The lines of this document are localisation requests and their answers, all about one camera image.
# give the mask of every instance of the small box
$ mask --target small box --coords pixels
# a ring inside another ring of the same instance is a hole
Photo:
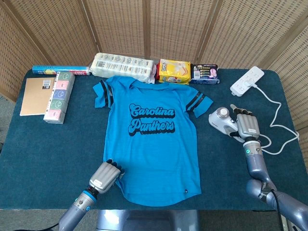
[[[69,96],[70,96],[70,92],[67,90],[55,90],[52,98],[56,100],[64,100],[68,102]]]
[[[70,87],[70,82],[68,80],[57,80],[56,89],[68,90]]]
[[[61,71],[61,72],[59,72],[58,80],[73,81],[73,80],[75,80],[75,76],[71,72],[63,72],[63,71]]]
[[[66,113],[67,102],[64,100],[55,100],[53,99],[50,104],[50,109],[60,109]]]
[[[218,84],[218,66],[216,64],[192,64],[192,79],[190,83]]]
[[[49,109],[44,116],[44,120],[47,123],[53,124],[63,124],[65,118],[65,113],[59,109]]]

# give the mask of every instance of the black sleeve stripe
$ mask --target black sleeve stripe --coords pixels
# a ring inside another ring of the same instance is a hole
[[[194,105],[194,106],[192,106],[191,107],[191,109],[190,109],[190,111],[194,111],[194,109],[197,107],[197,106],[199,106],[199,104],[202,102],[202,100],[205,98],[205,95],[202,95],[201,97],[200,97],[200,99],[198,100],[198,102]]]
[[[186,111],[188,110],[188,108],[196,101],[196,99],[198,99],[198,97],[200,96],[200,92],[198,92],[196,94],[196,96],[186,105]]]
[[[110,107],[111,107],[111,105],[114,103],[114,96],[113,96],[113,94],[112,94],[112,89],[111,89],[111,87],[107,84],[107,86],[108,86],[108,90],[109,90],[109,97],[110,97]]]
[[[104,91],[104,97],[105,97],[105,107],[108,107],[108,95],[107,95],[107,88],[105,86],[104,81],[101,80],[101,85],[103,87],[103,91]]]

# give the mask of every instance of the plastic packaging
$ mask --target plastic packaging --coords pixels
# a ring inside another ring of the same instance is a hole
[[[90,71],[93,75],[104,78],[127,76],[144,83],[154,83],[156,66],[152,60],[97,53],[90,67]]]
[[[33,74],[39,75],[56,75],[59,71],[72,72],[76,76],[89,76],[88,66],[40,66],[35,65],[32,67]]]
[[[191,63],[161,59],[157,65],[159,82],[188,84],[191,80]]]
[[[218,84],[218,66],[216,64],[192,64],[192,79],[190,83]]]

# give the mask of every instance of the white power strip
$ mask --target white power strip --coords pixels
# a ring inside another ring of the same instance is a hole
[[[247,83],[256,83],[262,76],[264,76],[264,72],[258,67],[253,66],[230,87],[232,95],[242,96],[251,88],[251,85]]]

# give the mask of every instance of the teal tablecloth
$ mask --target teal tablecloth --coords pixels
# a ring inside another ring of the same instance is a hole
[[[233,103],[257,116],[261,133],[273,141],[268,150],[279,150],[292,137],[282,128],[269,128],[276,105],[256,89],[242,97],[231,95],[229,87],[245,72],[220,69],[220,84],[191,84],[214,101],[198,119],[190,114],[197,128],[202,194],[164,209],[271,209],[245,192],[250,176],[242,144],[208,123],[211,112]],[[109,109],[94,108],[92,89],[101,78],[76,76],[64,124],[57,125],[46,123],[42,115],[19,116],[28,77],[42,76],[28,71],[20,90],[0,156],[0,209],[68,208],[101,164]],[[265,71],[257,84],[273,100],[282,102],[277,123],[293,128],[278,75]],[[308,204],[308,176],[298,142],[287,144],[278,156],[264,156],[277,188]],[[128,202],[117,186],[100,195],[94,208],[151,209]]]

